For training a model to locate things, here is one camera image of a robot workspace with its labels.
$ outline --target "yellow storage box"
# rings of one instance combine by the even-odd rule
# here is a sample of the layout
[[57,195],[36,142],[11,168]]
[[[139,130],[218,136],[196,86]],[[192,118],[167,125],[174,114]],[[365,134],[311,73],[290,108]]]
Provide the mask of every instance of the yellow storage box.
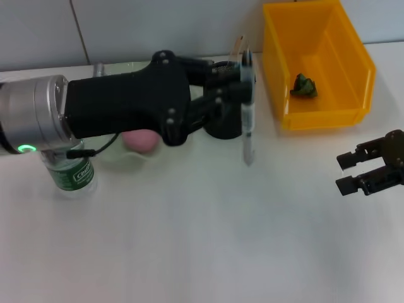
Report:
[[[376,68],[338,1],[264,4],[263,66],[285,129],[353,126],[371,109]],[[318,97],[292,96],[296,76]]]

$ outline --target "black cable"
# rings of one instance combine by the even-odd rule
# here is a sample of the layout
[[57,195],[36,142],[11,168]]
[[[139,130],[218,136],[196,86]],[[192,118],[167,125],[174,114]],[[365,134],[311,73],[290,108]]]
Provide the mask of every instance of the black cable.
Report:
[[99,150],[69,150],[66,153],[67,159],[77,159],[77,158],[89,158],[98,155],[99,153],[106,150],[115,140],[118,138],[119,133],[115,134],[103,147]]

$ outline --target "white table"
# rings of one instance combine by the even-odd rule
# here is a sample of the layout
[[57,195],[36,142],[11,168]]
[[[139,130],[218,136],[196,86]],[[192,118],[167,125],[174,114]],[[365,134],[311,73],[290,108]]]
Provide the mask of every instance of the white table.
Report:
[[[258,68],[250,168],[240,139],[198,131],[150,161],[95,159],[97,192],[68,201],[38,155],[0,158],[0,302],[404,302],[404,187],[342,197],[335,185],[337,155],[404,128],[404,43],[367,48],[373,108],[351,129],[279,130]],[[0,79],[45,74],[92,68]]]

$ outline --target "silver metal cylinder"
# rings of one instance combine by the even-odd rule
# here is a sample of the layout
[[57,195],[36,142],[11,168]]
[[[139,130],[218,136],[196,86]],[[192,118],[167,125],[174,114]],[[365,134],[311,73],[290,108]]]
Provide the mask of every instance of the silver metal cylinder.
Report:
[[14,150],[50,150],[76,141],[63,118],[67,88],[68,81],[61,75],[1,86],[0,123]]

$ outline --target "pink object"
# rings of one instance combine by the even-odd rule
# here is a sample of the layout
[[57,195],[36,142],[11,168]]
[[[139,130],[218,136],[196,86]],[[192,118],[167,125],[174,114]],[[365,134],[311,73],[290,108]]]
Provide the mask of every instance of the pink object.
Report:
[[157,147],[160,136],[154,131],[140,129],[122,133],[122,140],[129,149],[135,152],[150,153]]

